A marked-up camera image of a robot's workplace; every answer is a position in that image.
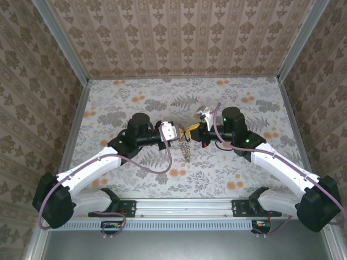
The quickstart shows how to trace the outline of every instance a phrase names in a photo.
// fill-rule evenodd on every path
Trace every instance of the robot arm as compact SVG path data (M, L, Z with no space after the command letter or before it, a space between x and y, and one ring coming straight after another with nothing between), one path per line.
M213 116L211 114L212 112L207 107L199 108L197 115L202 122L190 128L191 138L201 142L202 147L207 147L212 140L219 140L212 127ZM254 150L234 150L234 152L249 162L266 169L293 192L293 194L287 194L271 191L265 187L259 188L254 193L256 193L257 203L262 210L278 211L291 216L297 215L308 229L315 232L320 231L340 212L338 206L306 178L310 177L313 182L323 187L340 203L341 199L334 179L329 176L321 178L307 172L280 155L270 144L266 143L264 138L247 129L245 117L238 108L228 107L223 110L222 115L223 125L216 126L219 135L235 147ZM273 156L259 152L259 150L269 152ZM299 175L288 164L295 166L302 175Z
M171 141L179 139L179 128L172 122L161 121L157 122L153 128L148 115L134 114L128 122L127 129L121 131L98 154L79 166L56 176L51 173L42 176L34 196L34 208L40 211L41 205L51 189L68 177L54 190L44 206L42 217L51 228L61 227L72 216L93 211L114 212L117 209L119 198L111 190L104 188L96 193L79 194L79 192L102 174L127 162L115 155L132 159L142 147L154 144L158 145L159 150L162 150L165 148L163 138L170 146Z

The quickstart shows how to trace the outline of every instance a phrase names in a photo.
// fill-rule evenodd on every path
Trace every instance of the yellow tag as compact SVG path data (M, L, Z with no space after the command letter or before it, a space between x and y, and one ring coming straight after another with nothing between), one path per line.
M179 138L181 139L183 135L184 135L184 130L180 128L179 129Z
M195 123L194 125L191 125L190 127L185 130L186 134L188 135L189 138L191 138L190 131L195 130L199 127L200 123Z

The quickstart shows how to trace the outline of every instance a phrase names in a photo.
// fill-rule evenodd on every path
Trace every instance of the metal chain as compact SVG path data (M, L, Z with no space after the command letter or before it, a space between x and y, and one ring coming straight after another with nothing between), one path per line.
M185 160L186 163L190 163L190 146L189 146L189 142L186 139L185 134L180 138L179 143L178 143L178 147L182 152L183 158Z
M183 138L179 141L179 149L181 150L183 154L183 158L185 159L186 163L190 163L190 147L189 143Z

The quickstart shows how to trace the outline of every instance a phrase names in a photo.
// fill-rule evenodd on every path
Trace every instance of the floral tablecloth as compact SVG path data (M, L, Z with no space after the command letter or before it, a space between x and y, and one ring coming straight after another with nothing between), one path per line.
M213 109L218 102L221 111L239 107L252 131L302 166L275 78L102 80L89 85L72 166L98 153L136 112L148 114L154 124L165 120L188 127L199 122L195 116L198 107ZM123 198L225 198L246 197L260 186L287 189L262 168L234 152L220 151L214 143L202 149L200 143L191 141L189 148L191 157L186 160L179 143L172 144L173 165L167 174L147 173L127 163L107 172L85 191L109 187ZM168 165L166 151L158 151L157 146L144 147L134 160L157 171Z

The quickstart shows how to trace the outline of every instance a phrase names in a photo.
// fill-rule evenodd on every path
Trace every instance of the floral patterned surface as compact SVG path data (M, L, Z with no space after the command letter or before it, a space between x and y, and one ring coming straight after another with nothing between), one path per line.
M165 120L188 127L199 122L195 116L199 106L214 108L218 102L222 109L239 107L251 130L301 165L275 78L107 80L89 84L91 92L72 166L98 153L136 112L148 114L154 124ZM218 150L214 143L203 149L191 141L189 147L191 158L186 161L179 142L172 144L173 165L167 174L147 173L128 163L104 174L85 190L109 187L129 198L222 198L245 197L260 186L286 189L265 170L234 152ZM157 171L168 165L166 151L159 152L157 146L144 147L134 160Z
M82 86L32 0L0 1L0 259L23 259L38 181L57 173Z
M274 75L314 0L48 0L88 76Z
M334 178L346 206L347 1L329 1L285 86L313 172Z

